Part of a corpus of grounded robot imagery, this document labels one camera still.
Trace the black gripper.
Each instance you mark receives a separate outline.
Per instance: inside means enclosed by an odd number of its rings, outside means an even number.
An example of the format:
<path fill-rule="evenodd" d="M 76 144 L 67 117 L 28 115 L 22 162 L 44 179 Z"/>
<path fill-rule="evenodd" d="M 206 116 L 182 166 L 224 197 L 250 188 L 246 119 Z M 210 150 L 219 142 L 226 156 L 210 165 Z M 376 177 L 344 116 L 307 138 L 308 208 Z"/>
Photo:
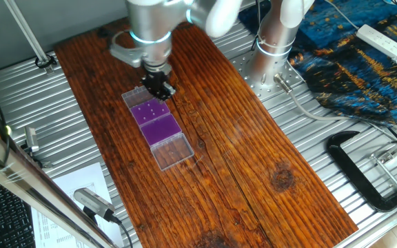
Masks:
<path fill-rule="evenodd" d="M 168 76 L 164 72 L 147 72 L 141 82 L 159 101 L 166 101 L 176 93 L 176 89 L 167 84 Z"/>

